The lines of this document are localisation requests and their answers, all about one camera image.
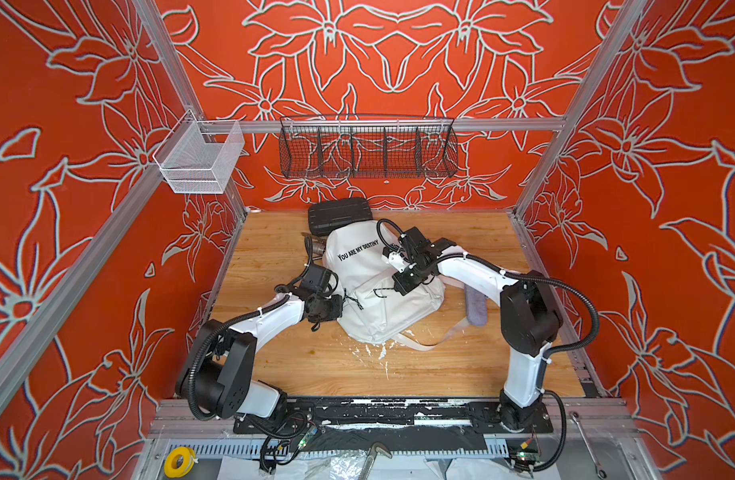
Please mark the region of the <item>white student backpack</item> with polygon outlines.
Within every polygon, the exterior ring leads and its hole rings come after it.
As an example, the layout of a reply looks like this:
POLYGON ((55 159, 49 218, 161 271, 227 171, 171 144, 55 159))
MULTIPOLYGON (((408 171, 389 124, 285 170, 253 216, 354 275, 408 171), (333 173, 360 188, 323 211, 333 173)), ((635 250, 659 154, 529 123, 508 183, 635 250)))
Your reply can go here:
POLYGON ((338 324, 352 339, 365 344, 393 340, 413 350, 427 352, 471 327, 461 319, 445 332, 439 343, 422 344, 405 335, 405 330, 437 312, 445 301, 447 285, 463 284, 447 278, 427 276, 413 291, 395 290, 395 266, 385 247, 395 248, 405 234, 391 220, 354 222, 330 232, 325 241, 323 265, 338 277, 336 293, 343 298, 338 324))

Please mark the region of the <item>purple glasses case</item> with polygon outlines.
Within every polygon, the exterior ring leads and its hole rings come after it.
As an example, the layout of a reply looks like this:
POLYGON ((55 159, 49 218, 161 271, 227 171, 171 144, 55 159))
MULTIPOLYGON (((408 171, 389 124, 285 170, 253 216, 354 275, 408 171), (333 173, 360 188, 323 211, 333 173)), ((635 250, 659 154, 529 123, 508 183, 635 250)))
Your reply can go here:
POLYGON ((475 327, 483 327, 489 322, 487 296, 469 285, 465 285, 465 316, 467 322, 475 327))

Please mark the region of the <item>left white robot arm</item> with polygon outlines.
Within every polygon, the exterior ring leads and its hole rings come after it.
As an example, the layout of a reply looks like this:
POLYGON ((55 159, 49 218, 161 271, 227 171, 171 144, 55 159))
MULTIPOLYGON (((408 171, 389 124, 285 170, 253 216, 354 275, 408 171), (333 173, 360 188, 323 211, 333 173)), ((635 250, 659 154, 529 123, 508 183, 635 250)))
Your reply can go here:
POLYGON ((323 256, 323 241, 306 234, 304 248, 301 274, 276 286, 271 302, 225 322, 210 320, 199 329, 176 384, 195 419, 251 415, 275 420, 283 414, 285 392, 252 379, 257 352, 292 326, 306 321, 316 331, 343 312, 337 274, 316 263, 323 256))

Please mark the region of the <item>metal pipe elbow fitting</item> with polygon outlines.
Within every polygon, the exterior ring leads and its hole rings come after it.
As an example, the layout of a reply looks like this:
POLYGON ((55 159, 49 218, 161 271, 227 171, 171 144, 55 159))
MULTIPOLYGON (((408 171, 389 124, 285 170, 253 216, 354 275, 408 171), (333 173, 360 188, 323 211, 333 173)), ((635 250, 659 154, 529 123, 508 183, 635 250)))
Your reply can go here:
POLYGON ((311 253, 314 259, 321 259, 325 252, 325 245, 320 242, 313 242, 311 245, 311 253))

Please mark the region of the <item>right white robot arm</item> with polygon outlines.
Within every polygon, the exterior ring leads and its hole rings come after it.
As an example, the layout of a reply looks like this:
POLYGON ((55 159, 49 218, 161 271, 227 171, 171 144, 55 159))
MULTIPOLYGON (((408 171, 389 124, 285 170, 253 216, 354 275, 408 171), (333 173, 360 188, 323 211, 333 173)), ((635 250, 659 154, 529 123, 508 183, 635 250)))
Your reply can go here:
POLYGON ((545 371, 551 356, 583 349, 601 330, 601 318, 593 302, 573 286, 533 270, 519 273, 473 255, 455 242, 431 241, 417 228, 402 230, 388 219, 377 221, 377 237, 383 257, 395 270, 393 289, 407 295, 425 281, 445 276, 483 294, 499 306, 501 335, 509 346, 509 372, 499 393, 499 421, 510 432, 521 432, 533 423, 545 388, 545 371), (585 337, 555 346, 563 320, 553 288, 573 294, 589 310, 591 330, 585 337))

